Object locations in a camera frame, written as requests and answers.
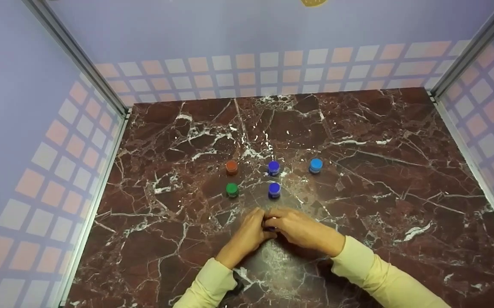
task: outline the green bottle cap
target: green bottle cap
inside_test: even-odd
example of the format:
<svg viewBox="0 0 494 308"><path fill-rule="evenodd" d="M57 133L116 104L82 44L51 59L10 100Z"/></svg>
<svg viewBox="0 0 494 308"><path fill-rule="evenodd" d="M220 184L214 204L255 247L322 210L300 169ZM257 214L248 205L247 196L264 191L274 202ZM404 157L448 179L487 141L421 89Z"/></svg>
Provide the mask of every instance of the green bottle cap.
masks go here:
<svg viewBox="0 0 494 308"><path fill-rule="evenodd" d="M228 183L226 185L226 193L230 197L237 197L237 195L239 195L239 188L237 187L237 184Z"/></svg>

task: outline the marble table surface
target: marble table surface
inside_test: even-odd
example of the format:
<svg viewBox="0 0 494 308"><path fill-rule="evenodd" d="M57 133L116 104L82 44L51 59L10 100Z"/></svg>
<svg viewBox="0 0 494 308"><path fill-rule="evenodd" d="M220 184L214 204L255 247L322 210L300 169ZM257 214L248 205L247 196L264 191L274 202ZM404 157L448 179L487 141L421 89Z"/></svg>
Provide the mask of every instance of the marble table surface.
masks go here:
<svg viewBox="0 0 494 308"><path fill-rule="evenodd" d="M67 306L170 307L244 212L276 205L357 238L453 307L494 305L494 213L419 88L135 105ZM272 240L221 307L379 307L330 267Z"/></svg>

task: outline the blue bottle cap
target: blue bottle cap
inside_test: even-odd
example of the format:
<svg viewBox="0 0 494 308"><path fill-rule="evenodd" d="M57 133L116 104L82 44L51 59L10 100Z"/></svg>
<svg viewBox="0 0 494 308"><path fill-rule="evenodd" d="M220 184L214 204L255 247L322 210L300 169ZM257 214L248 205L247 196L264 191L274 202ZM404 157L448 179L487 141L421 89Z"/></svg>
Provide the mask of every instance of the blue bottle cap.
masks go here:
<svg viewBox="0 0 494 308"><path fill-rule="evenodd" d="M323 161L319 158L314 158L313 160L311 160L310 168L313 170L320 170L321 168L323 168Z"/></svg>
<svg viewBox="0 0 494 308"><path fill-rule="evenodd" d="M270 184L270 188L269 188L270 194L274 195L276 193L279 193L280 190L281 190L281 187L280 187L279 183L271 183Z"/></svg>
<svg viewBox="0 0 494 308"><path fill-rule="evenodd" d="M277 171L279 170L279 163L276 162L275 160L272 160L269 164L268 164L268 169L270 171Z"/></svg>

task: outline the person's right hand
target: person's right hand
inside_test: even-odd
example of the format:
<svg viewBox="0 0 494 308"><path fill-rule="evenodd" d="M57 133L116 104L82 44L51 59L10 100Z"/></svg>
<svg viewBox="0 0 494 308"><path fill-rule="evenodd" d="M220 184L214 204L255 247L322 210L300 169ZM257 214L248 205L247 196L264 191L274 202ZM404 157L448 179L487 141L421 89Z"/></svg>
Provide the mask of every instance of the person's right hand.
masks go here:
<svg viewBox="0 0 494 308"><path fill-rule="evenodd" d="M265 227L274 227L292 244L315 249L330 257L342 252L345 236L291 208L272 208L264 214Z"/></svg>

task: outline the sleeve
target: sleeve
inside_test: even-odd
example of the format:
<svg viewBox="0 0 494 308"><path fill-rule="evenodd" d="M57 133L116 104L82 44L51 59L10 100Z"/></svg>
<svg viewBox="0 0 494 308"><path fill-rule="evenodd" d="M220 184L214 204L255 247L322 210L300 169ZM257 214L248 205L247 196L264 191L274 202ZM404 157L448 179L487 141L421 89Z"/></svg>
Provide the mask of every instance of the sleeve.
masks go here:
<svg viewBox="0 0 494 308"><path fill-rule="evenodd" d="M233 272L220 262L211 258L199 271L192 286L174 308L215 308L224 298L226 292L237 285Z"/></svg>
<svg viewBox="0 0 494 308"><path fill-rule="evenodd" d="M351 236L346 236L344 249L332 260L334 274L363 288L386 308L450 307L411 275L383 261Z"/></svg>

